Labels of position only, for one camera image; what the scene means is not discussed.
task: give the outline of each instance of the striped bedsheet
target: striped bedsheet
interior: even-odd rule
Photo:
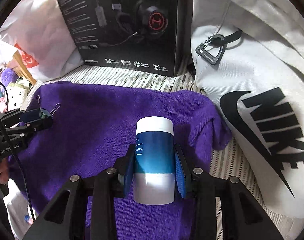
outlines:
[[[61,78],[48,82],[37,82],[33,86],[21,109],[26,109],[28,107],[34,92],[41,85],[58,81],[70,81],[78,84],[102,84],[146,88],[165,92],[190,90],[206,95],[204,90],[199,89],[196,86],[193,77],[186,69],[186,65],[187,61],[184,60],[175,78],[128,69],[82,65]],[[293,240],[300,233],[302,227],[304,226],[304,220],[291,219],[284,215],[270,211],[265,207],[253,171],[234,138],[224,150],[213,151],[210,174],[223,179],[227,179],[230,176],[239,177],[250,192],[252,192],[258,202],[263,206],[272,221],[280,230],[284,239]],[[219,240],[222,239],[222,218],[219,198],[217,198],[216,205],[217,239]]]

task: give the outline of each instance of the white lid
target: white lid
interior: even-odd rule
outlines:
[[[171,120],[160,116],[140,119],[136,125],[136,134],[148,131],[168,132],[173,135],[173,123]]]
[[[174,173],[134,173],[133,200],[145,205],[172,203],[174,185]]]

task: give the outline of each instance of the red logo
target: red logo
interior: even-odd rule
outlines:
[[[149,27],[154,31],[161,30],[165,25],[165,19],[162,13],[153,12],[149,17]]]
[[[14,46],[19,49],[22,61],[27,68],[33,68],[39,65],[39,63],[30,54],[23,51],[17,43]]]

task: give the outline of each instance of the nike swoosh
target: nike swoosh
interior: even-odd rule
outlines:
[[[282,172],[275,165],[274,160],[272,159],[271,154],[252,131],[252,129],[243,121],[242,117],[237,110],[237,102],[241,96],[252,93],[251,91],[233,91],[223,95],[220,99],[220,107],[225,115],[226,119],[233,125],[244,137],[247,139],[253,147],[263,156],[263,158],[268,162],[268,164],[273,168],[273,170],[278,174],[280,179],[284,182],[286,187],[289,189],[291,194],[293,192],[283,176]]]

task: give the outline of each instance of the vaseline container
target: vaseline container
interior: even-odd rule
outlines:
[[[172,121],[159,116],[140,119],[136,129],[134,201],[146,205],[172,203],[174,184]]]

